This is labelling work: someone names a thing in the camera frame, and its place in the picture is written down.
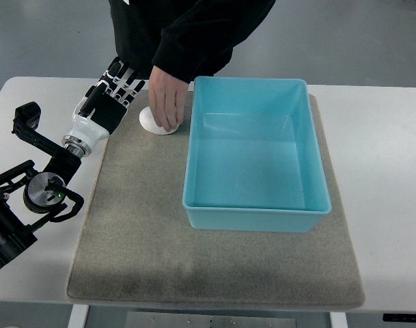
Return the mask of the person's bare hand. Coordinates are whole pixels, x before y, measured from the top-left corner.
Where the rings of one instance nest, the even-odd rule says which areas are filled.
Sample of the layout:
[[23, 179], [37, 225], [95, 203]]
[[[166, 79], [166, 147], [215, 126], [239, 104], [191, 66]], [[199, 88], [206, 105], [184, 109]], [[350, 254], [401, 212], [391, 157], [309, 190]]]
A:
[[169, 132], [183, 122], [188, 88], [188, 83], [153, 66], [149, 78], [149, 104], [157, 126]]

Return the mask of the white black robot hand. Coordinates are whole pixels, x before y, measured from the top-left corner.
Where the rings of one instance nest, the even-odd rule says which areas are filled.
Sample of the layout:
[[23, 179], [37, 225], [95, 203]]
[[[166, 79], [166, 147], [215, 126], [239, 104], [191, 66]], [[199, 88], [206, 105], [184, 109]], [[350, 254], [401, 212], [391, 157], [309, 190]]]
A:
[[128, 62], [114, 58], [74, 110], [73, 127], [62, 139], [63, 147], [81, 159], [89, 156], [99, 141], [109, 138], [145, 85], [144, 80], [134, 84], [137, 76]]

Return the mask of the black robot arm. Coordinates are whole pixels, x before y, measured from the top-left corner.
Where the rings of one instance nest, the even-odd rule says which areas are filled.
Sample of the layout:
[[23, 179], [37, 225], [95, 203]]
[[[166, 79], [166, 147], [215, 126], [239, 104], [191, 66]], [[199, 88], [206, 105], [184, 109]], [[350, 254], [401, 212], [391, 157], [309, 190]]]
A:
[[[36, 102], [15, 110], [12, 134], [51, 159], [41, 172], [28, 160], [0, 174], [0, 270], [36, 242], [36, 230], [48, 222], [71, 219], [84, 205], [83, 197], [67, 188], [81, 160], [37, 132], [40, 115], [41, 108]], [[19, 189], [23, 190], [26, 208], [42, 215], [31, 225], [25, 225], [8, 205], [10, 194]]]

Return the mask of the black sleeved forearm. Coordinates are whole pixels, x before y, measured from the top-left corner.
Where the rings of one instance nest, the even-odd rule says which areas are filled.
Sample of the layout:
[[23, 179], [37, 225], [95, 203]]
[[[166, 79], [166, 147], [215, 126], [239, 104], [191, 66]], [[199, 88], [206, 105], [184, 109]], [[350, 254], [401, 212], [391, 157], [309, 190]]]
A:
[[152, 65], [191, 82], [211, 57], [233, 50], [246, 40], [273, 8], [274, 1], [196, 1], [161, 30]]

